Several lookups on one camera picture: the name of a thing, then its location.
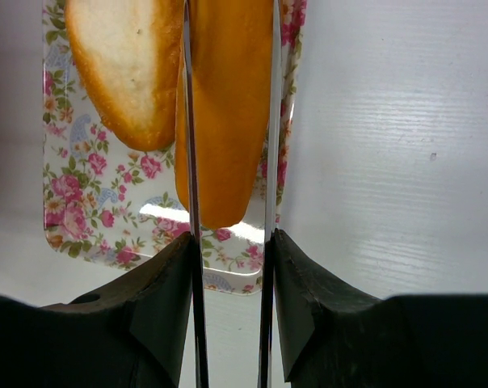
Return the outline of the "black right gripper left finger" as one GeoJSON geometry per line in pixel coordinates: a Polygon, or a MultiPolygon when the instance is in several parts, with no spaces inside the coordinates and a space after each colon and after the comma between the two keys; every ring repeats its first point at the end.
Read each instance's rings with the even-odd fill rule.
{"type": "Polygon", "coordinates": [[[0,296],[0,387],[176,387],[191,236],[67,304],[0,296]]]}

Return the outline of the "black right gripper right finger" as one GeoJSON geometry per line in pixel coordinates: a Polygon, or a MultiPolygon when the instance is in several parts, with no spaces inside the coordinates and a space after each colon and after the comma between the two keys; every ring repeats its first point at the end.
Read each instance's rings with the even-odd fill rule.
{"type": "Polygon", "coordinates": [[[488,294],[380,299],[274,237],[284,378],[293,387],[488,387],[488,294]]]}

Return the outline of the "metal tongs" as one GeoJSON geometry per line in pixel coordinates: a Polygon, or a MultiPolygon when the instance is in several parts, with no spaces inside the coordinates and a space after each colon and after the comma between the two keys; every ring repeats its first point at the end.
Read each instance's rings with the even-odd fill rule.
{"type": "MultiPolygon", "coordinates": [[[[190,233],[195,242],[195,244],[191,246],[191,252],[200,255],[199,179],[196,157],[194,99],[192,92],[191,20],[189,7],[190,2],[186,1],[183,7],[183,96],[185,104],[185,134],[187,147],[188,212],[190,217],[190,233]]],[[[272,9],[271,95],[267,138],[267,190],[264,217],[265,247],[263,253],[263,285],[260,305],[258,387],[271,386],[272,313],[275,263],[273,235],[276,229],[277,168],[280,135],[280,105],[282,98],[280,2],[274,1],[272,3],[272,9]]],[[[194,259],[192,262],[191,282],[195,327],[196,386],[208,387],[208,351],[204,311],[203,264],[201,258],[194,259]]]]}

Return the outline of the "orange round fake bread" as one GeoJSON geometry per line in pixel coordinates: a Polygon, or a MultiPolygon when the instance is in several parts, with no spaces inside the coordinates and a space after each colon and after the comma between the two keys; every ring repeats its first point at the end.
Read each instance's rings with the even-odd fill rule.
{"type": "Polygon", "coordinates": [[[78,75],[104,126],[134,150],[169,146],[183,3],[71,0],[64,16],[78,75]]]}

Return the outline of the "orange long fake bread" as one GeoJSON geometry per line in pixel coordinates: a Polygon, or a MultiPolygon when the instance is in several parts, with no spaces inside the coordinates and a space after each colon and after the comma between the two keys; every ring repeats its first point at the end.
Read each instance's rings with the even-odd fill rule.
{"type": "Polygon", "coordinates": [[[246,213],[270,115],[273,3],[192,1],[192,93],[200,223],[246,213]]]}

